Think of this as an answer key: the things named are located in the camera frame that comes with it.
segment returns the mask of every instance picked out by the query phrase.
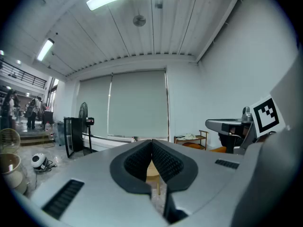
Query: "balcony railing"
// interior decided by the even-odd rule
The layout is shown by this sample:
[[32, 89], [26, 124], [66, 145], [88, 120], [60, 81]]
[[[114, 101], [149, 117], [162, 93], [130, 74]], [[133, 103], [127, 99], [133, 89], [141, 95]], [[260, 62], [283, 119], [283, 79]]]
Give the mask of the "balcony railing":
[[45, 87], [45, 83], [46, 83], [45, 80], [36, 77], [32, 74], [29, 74], [23, 70], [20, 70], [19, 68], [14, 67], [13, 65], [5, 61], [0, 61], [0, 74], [1, 73], [37, 87], [41, 87], [41, 88]]

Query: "plastic bottle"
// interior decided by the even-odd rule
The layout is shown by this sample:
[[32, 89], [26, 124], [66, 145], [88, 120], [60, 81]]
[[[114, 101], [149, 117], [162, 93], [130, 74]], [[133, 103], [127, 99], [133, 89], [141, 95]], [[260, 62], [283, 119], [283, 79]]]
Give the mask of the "plastic bottle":
[[49, 122], [47, 122], [45, 125], [45, 131], [49, 131], [50, 128], [51, 128], [51, 125], [49, 124]]

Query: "black and white square marker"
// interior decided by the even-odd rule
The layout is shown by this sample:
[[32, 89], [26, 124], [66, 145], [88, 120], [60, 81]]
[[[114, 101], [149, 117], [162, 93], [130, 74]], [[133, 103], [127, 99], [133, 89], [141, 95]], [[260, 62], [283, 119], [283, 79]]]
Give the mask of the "black and white square marker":
[[276, 107], [272, 98], [254, 107], [259, 132], [262, 133], [279, 124]]

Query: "white round device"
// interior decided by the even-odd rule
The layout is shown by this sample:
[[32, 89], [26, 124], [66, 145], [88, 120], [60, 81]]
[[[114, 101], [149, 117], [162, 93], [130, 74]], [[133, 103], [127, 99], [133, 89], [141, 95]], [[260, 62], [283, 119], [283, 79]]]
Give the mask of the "white round device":
[[34, 154], [32, 157], [32, 167], [33, 168], [45, 168], [46, 155], [42, 153]]

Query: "round ceiling fixture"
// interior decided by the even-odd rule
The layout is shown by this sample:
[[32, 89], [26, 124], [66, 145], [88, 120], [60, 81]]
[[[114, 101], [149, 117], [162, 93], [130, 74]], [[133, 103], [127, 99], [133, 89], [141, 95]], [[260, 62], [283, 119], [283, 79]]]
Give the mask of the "round ceiling fixture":
[[137, 15], [133, 18], [133, 24], [137, 27], [142, 27], [146, 23], [146, 18], [142, 15]]

